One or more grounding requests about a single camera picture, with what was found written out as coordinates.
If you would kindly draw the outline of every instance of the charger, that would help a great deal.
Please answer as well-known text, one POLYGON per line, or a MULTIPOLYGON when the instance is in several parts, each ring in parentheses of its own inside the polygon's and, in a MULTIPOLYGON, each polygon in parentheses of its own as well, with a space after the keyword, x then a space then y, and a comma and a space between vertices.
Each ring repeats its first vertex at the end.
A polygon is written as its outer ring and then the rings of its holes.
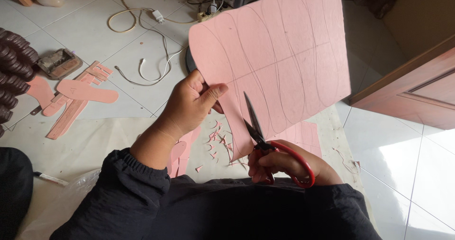
POLYGON ((153 15, 153 17, 155 17, 155 20, 158 23, 160 23, 160 24, 164 23, 164 17, 161 15, 160 11, 154 10, 151 14, 153 15))

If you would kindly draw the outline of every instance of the extension cord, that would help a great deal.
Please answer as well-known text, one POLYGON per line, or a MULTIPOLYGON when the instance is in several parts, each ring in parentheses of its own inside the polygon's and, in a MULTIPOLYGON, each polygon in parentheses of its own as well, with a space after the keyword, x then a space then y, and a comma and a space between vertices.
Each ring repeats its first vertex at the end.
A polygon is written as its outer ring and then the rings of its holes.
POLYGON ((232 8, 230 8, 230 7, 228 7, 228 8, 223 8, 222 11, 217 11, 215 14, 211 14, 211 15, 206 15, 205 12, 203 12, 203 11, 202 11, 202 12, 199 12, 199 13, 197 14, 197 21, 198 21, 198 22, 205 22, 206 20, 208 20, 208 19, 210 19, 210 18, 212 18, 212 17, 214 17, 214 16, 217 16, 218 14, 220 14, 220 13, 226 11, 226 10, 231 10, 231 9, 232 9, 232 8))

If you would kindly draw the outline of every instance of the forearm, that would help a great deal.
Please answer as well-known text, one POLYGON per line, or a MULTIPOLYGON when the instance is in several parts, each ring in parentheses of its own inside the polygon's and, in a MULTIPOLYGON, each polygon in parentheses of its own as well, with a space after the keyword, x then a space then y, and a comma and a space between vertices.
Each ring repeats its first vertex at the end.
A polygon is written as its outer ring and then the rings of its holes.
POLYGON ((172 125, 158 118, 131 146, 131 155, 148 167, 164 169, 174 144, 181 137, 172 125))

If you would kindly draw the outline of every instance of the scissors handle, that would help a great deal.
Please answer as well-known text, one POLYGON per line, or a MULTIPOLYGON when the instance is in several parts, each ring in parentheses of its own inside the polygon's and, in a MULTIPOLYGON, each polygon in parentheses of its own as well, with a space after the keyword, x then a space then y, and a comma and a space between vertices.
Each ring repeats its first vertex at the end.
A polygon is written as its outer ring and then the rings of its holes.
MULTIPOLYGON (((297 160, 299 162, 299 164, 302 165, 303 168, 305 168, 305 170, 307 171, 308 178, 309 178, 308 182, 299 181, 295 177, 295 175, 286 172, 289 176, 291 176, 291 179, 294 181, 295 184, 297 184, 299 187, 304 188, 304 189, 307 189, 307 188, 313 186, 314 181, 315 181, 313 170, 311 170, 310 164, 301 155, 299 155, 293 149, 291 149, 283 144, 280 144, 278 142, 271 141, 270 144, 272 146, 276 147, 275 151, 277 151, 277 152, 282 151, 282 152, 288 153, 295 160, 297 160)), ((270 181, 271 181, 270 184, 273 184, 274 179, 273 179, 273 175, 270 173, 270 170, 268 168, 265 168, 265 172, 266 172, 267 176, 270 178, 270 181)))

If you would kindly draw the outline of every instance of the person's left hand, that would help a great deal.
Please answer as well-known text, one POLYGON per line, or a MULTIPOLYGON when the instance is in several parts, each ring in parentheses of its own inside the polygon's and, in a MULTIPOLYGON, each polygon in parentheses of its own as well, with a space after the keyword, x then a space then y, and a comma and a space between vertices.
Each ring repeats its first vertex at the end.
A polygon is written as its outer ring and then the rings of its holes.
POLYGON ((225 84, 208 87, 198 70, 175 85, 168 103, 157 119, 160 130, 175 140, 194 130, 211 109, 223 113, 218 98, 228 91, 225 84))

